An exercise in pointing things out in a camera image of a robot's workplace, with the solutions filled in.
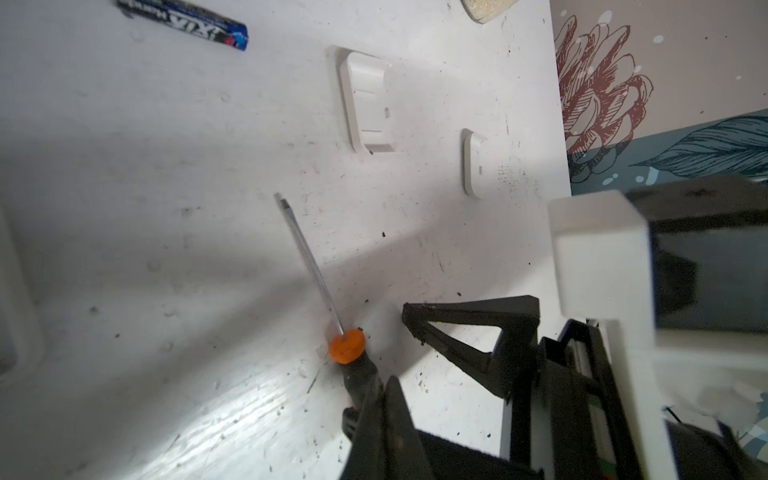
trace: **metal rod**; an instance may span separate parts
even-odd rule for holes
[[[323,295],[323,300],[326,301],[326,306],[328,307],[328,310],[331,311],[331,315],[333,316],[333,323],[336,325],[336,329],[339,330],[339,334],[343,336],[344,327],[341,325],[341,320],[339,320],[339,314],[336,311],[336,305],[333,303],[333,298],[331,297],[331,293],[328,291],[326,281],[323,280],[323,275],[320,273],[320,268],[317,266],[315,257],[312,255],[312,250],[310,250],[310,246],[306,243],[304,234],[301,233],[299,222],[296,221],[296,215],[293,214],[293,209],[291,209],[290,205],[288,204],[288,200],[283,198],[283,196],[280,194],[276,194],[275,197],[277,197],[277,200],[280,201],[280,206],[288,216],[288,220],[290,220],[290,226],[293,228],[293,232],[296,234],[296,238],[299,239],[299,246],[304,252],[306,260],[310,263],[312,273],[315,274],[315,280],[317,280],[317,284],[320,286],[320,293]]]

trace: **screwdriver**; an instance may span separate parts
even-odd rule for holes
[[[275,197],[280,202],[280,206],[288,218],[288,224],[296,234],[299,247],[304,252],[306,261],[310,264],[310,269],[315,276],[317,285],[320,287],[323,300],[325,300],[326,306],[331,312],[333,324],[339,332],[339,335],[336,335],[328,348],[328,355],[341,366],[344,375],[344,388],[346,388],[349,396],[352,397],[355,407],[359,409],[362,407],[362,401],[365,399],[368,382],[379,374],[376,365],[371,362],[366,353],[366,335],[361,329],[344,331],[344,327],[339,319],[339,313],[336,310],[336,304],[333,303],[333,298],[330,291],[328,291],[326,281],[323,279],[320,268],[317,266],[315,257],[310,250],[310,245],[306,242],[306,238],[304,238],[304,234],[301,232],[301,228],[299,228],[299,222],[296,220],[296,215],[293,214],[293,209],[288,204],[288,200],[283,198],[282,195],[276,194]]]

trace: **blue leaf drawing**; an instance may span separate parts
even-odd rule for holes
[[[768,117],[744,115],[692,131],[658,156],[634,166],[678,177],[768,176]]]

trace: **red flower drawing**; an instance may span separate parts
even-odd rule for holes
[[[625,25],[610,33],[608,25],[600,23],[573,40],[572,16],[554,41],[568,169],[575,184],[610,168],[645,117],[654,85],[645,75],[635,74],[632,55],[617,58],[629,31]]]

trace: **white table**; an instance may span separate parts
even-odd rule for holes
[[[531,294],[540,335],[559,332],[546,204],[570,190],[548,3],[487,25],[457,0],[200,4],[246,23],[247,51],[110,2],[0,7],[0,204],[48,336],[37,373],[0,392],[0,476],[338,476],[348,399],[277,191],[416,426],[497,455],[502,401],[399,312]],[[350,147],[344,48],[392,64],[398,153]],[[464,128],[508,142],[500,198],[463,192]]]

